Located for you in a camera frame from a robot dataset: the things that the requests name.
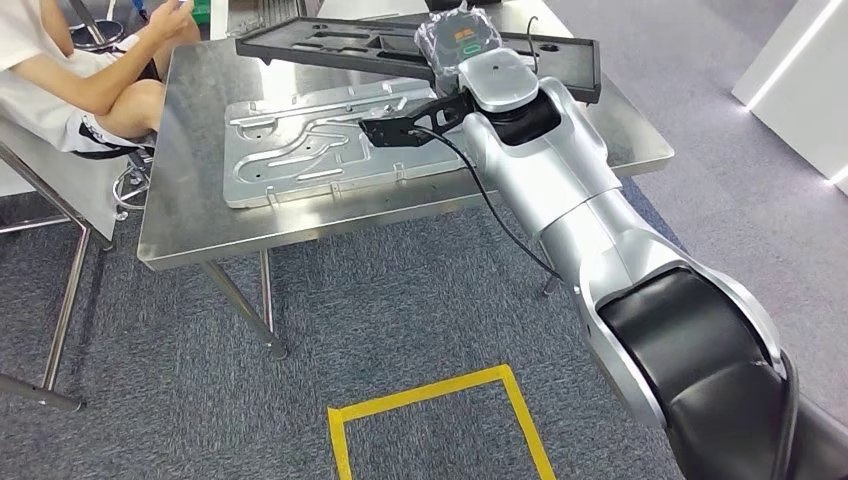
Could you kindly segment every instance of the person's arm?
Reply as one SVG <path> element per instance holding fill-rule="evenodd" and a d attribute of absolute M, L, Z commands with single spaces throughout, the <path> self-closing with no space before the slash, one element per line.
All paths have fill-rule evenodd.
<path fill-rule="evenodd" d="M 41 24 L 66 57 L 74 54 L 68 21 L 56 5 L 56 0 L 41 0 Z"/>
<path fill-rule="evenodd" d="M 62 100 L 86 112 L 106 115 L 118 96 L 133 84 L 147 63 L 165 42 L 185 27 L 193 0 L 176 8 L 177 0 L 168 0 L 156 9 L 140 39 L 115 63 L 88 78 L 63 68 L 49 56 L 41 54 L 11 67 L 11 71 Z"/>

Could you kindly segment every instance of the person's hand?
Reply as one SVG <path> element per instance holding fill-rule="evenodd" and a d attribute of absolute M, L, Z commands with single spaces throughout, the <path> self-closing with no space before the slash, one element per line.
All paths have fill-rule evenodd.
<path fill-rule="evenodd" d="M 167 0 L 150 15 L 150 23 L 147 27 L 154 34 L 169 40 L 188 26 L 191 11 L 194 9 L 194 0 L 180 2 L 179 0 Z"/>

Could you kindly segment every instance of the person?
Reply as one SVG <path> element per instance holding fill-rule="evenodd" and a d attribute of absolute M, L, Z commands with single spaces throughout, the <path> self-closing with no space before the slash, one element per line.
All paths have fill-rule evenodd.
<path fill-rule="evenodd" d="M 161 80 L 171 52 L 200 41 L 193 7 L 193 0 L 167 0 L 147 26 L 94 54 L 74 49 L 56 0 L 3 0 L 0 115 L 87 158 L 150 146 L 162 118 Z"/>

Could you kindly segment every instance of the aluminum plate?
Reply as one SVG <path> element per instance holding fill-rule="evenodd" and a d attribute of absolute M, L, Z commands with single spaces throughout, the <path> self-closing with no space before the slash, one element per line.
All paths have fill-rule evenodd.
<path fill-rule="evenodd" d="M 439 142 L 376 148 L 357 124 L 409 112 L 435 98 L 426 81 L 392 79 L 296 95 L 290 102 L 229 105 L 224 200 L 231 208 L 259 207 L 462 168 Z M 447 134 L 460 146 L 461 129 Z"/>

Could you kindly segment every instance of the white t-shirt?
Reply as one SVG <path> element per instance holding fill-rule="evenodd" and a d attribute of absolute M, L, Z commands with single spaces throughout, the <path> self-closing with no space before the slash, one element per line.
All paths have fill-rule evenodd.
<path fill-rule="evenodd" d="M 39 54 L 55 60 L 81 77 L 111 63 L 108 56 L 77 50 L 65 57 L 41 23 L 39 0 L 0 0 L 0 115 L 50 142 L 61 151 L 74 147 L 65 124 L 78 109 L 9 69 Z"/>

